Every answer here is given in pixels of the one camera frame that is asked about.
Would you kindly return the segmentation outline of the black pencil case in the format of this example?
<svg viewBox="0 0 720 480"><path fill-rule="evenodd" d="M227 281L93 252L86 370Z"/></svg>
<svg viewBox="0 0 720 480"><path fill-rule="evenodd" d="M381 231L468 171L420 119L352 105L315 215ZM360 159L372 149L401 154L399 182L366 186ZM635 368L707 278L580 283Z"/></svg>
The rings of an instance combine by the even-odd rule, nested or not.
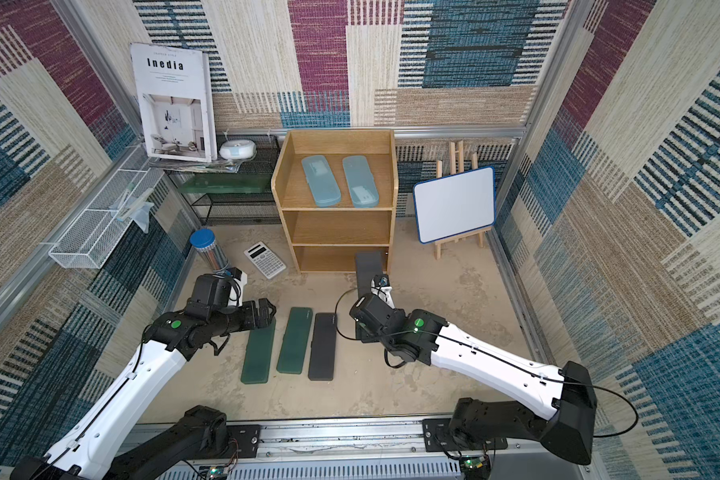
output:
<svg viewBox="0 0 720 480"><path fill-rule="evenodd" d="M384 272L385 259L385 253L380 250L361 250L355 254L358 297L372 291L374 279Z"/></svg>
<svg viewBox="0 0 720 480"><path fill-rule="evenodd" d="M336 355L336 328L333 313L315 316L308 367L310 381L332 381Z"/></svg>

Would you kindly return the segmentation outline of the light blue pencil case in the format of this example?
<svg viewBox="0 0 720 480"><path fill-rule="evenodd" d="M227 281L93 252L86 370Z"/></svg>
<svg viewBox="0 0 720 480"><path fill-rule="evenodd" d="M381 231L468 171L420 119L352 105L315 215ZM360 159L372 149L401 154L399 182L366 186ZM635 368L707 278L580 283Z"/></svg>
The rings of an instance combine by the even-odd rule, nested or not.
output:
<svg viewBox="0 0 720 480"><path fill-rule="evenodd" d="M342 159L350 199L355 208L373 208L379 203L379 192L368 160L363 155Z"/></svg>
<svg viewBox="0 0 720 480"><path fill-rule="evenodd" d="M341 201L341 191L327 158L307 156L301 160L306 182L317 207L332 207Z"/></svg>

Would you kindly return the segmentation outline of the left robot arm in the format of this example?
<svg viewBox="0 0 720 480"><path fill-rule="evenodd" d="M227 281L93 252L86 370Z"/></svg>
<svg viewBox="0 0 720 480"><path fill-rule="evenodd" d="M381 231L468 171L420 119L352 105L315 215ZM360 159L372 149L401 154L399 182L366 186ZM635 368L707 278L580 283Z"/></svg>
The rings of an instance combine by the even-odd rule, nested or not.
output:
<svg viewBox="0 0 720 480"><path fill-rule="evenodd" d="M138 447L119 450L168 381L205 346L215 355L234 333L269 327L277 308L246 300L247 281L236 268L203 274L186 305L145 327L127 366L70 431L40 458L24 457L13 479L156 479L190 458L214 458L230 449L227 418L196 406L168 430Z"/></svg>

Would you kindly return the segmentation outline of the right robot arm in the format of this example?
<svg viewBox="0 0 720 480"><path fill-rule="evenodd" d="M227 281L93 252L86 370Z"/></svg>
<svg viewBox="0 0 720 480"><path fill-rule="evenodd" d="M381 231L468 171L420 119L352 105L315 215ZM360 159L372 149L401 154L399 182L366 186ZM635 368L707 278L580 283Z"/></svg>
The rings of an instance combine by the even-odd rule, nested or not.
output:
<svg viewBox="0 0 720 480"><path fill-rule="evenodd" d="M449 424L455 441L533 440L565 461L590 464L597 397L583 365L569 361L558 367L519 357L439 315L405 312L372 293L358 299L349 314L402 361L451 370L506 395L503 402L460 399Z"/></svg>

